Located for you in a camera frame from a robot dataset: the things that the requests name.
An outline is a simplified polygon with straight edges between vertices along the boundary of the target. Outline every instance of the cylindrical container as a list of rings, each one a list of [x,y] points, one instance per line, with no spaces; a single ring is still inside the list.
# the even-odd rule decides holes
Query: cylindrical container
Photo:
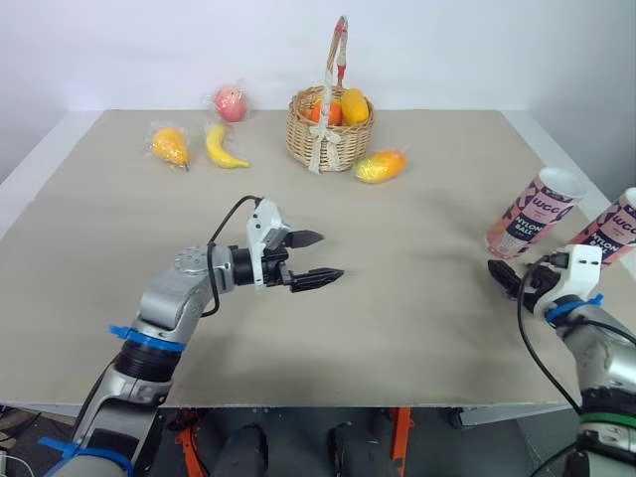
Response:
[[[605,268],[636,249],[636,187],[631,187],[569,243],[600,246]]]
[[[488,251],[504,259],[521,255],[584,195],[585,187],[573,174],[545,167],[486,233]]]

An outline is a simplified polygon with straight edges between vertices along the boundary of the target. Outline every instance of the yellow mango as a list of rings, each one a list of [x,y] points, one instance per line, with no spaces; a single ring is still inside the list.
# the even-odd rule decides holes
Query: yellow mango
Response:
[[[359,89],[347,89],[340,98],[344,123],[350,126],[369,119],[369,105]]]
[[[406,167],[406,156],[388,150],[363,159],[354,169],[355,176],[367,184],[379,184],[396,176]]]

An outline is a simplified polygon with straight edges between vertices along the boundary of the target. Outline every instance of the red apple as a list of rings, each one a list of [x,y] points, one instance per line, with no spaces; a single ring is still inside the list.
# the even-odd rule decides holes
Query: red apple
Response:
[[[243,121],[247,113],[245,93],[234,86],[222,87],[215,97],[215,107],[223,120]]]

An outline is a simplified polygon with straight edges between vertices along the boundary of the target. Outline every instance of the banana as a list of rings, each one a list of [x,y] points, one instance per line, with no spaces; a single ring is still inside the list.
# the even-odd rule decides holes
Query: banana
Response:
[[[217,124],[210,129],[206,136],[206,149],[208,156],[219,167],[233,169],[234,167],[249,167],[249,163],[237,159],[223,148],[223,140],[226,137],[226,128],[222,124]]]

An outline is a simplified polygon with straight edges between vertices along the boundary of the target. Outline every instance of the blue clamp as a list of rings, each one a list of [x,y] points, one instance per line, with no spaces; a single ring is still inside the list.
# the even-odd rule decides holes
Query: blue clamp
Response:
[[[575,310],[579,306],[583,305],[600,306],[600,304],[603,302],[603,298],[604,296],[602,295],[602,293],[599,293],[594,298],[591,298],[587,301],[573,301],[572,303],[558,306],[557,308],[550,310],[548,314],[546,314],[546,321],[550,323],[550,326],[556,328],[557,326],[555,325],[554,321],[558,316],[562,315],[563,313],[569,313],[570,311]]]
[[[58,470],[64,467],[67,462],[69,462],[72,458],[78,455],[88,455],[92,457],[99,457],[102,459],[110,460],[115,464],[121,466],[126,470],[126,475],[128,477],[134,477],[134,469],[132,467],[132,462],[125,455],[120,454],[118,452],[113,452],[112,450],[105,449],[93,449],[93,448],[81,448],[78,444],[75,443],[65,443],[60,442],[58,440],[52,439],[50,437],[42,437],[39,441],[40,444],[46,445],[47,447],[51,447],[52,449],[59,450],[62,452],[62,461],[59,462],[53,469],[45,474],[45,477],[53,476]]]
[[[186,345],[182,343],[174,343],[172,341],[158,340],[152,336],[144,335],[127,326],[110,325],[108,331],[122,340],[130,340],[140,345],[146,345],[163,351],[171,351],[173,353],[182,353],[186,349]]]

